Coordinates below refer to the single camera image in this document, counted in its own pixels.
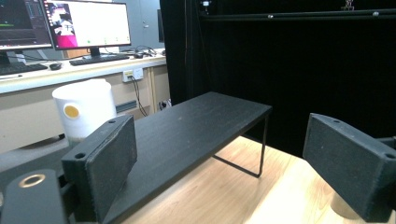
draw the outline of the keyboard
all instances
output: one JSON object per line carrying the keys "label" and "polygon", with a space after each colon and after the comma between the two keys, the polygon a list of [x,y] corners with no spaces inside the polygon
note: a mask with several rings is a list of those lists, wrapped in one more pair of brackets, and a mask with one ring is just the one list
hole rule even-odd
{"label": "keyboard", "polygon": [[45,69],[48,69],[48,67],[41,63],[28,64],[28,65],[24,63],[18,63],[18,64],[12,64],[10,66],[0,66],[0,76],[33,72],[33,71],[39,71]]}
{"label": "keyboard", "polygon": [[90,64],[90,63],[105,63],[105,62],[112,62],[118,60],[129,59],[126,55],[110,55],[106,57],[93,57],[90,59],[78,59],[69,61],[71,65],[83,65],[83,64]]}

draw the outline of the desk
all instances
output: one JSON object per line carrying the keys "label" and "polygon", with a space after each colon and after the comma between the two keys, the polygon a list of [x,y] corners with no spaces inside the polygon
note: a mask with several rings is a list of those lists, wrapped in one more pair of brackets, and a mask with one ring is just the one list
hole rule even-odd
{"label": "desk", "polygon": [[[158,102],[170,98],[166,60],[161,55],[80,66],[72,66],[68,61],[63,64],[58,71],[48,69],[0,79],[0,153],[64,132],[52,92],[65,84],[104,78],[112,86],[115,104],[122,105],[136,101],[134,84],[121,81],[122,71],[143,68],[144,78],[137,83],[140,103],[148,114],[156,112]],[[137,108],[128,112],[136,119],[143,117]]]}
{"label": "desk", "polygon": [[[257,170],[260,151],[261,144],[238,137],[218,155]],[[365,223],[335,214],[333,195],[306,161],[266,147],[260,178],[209,159],[123,223]]]}

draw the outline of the wall socket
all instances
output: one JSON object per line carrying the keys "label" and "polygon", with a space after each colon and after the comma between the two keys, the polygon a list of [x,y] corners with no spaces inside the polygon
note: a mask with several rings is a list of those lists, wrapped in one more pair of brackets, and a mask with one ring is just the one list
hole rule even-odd
{"label": "wall socket", "polygon": [[143,78],[143,68],[135,68],[133,70],[123,71],[122,82],[130,82]]}

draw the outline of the wooden table surface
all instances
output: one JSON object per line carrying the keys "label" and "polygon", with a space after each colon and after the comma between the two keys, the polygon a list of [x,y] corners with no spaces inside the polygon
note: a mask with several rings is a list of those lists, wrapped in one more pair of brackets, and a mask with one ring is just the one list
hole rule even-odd
{"label": "wooden table surface", "polygon": [[[238,137],[217,155],[254,171],[260,150]],[[209,159],[123,223],[365,223],[338,216],[333,195],[306,161],[267,147],[260,178]]]}

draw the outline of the black backdrop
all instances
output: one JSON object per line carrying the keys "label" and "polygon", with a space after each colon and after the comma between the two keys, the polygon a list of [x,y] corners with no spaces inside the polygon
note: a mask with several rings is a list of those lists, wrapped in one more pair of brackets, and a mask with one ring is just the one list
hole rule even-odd
{"label": "black backdrop", "polygon": [[[396,20],[210,20],[337,10],[344,1],[268,3],[218,0],[202,16],[199,1],[161,1],[173,103],[217,91],[272,105],[267,143],[297,156],[309,113],[343,120],[373,137],[396,134]],[[381,4],[355,7],[396,7]],[[248,134],[260,140],[256,130]]]}

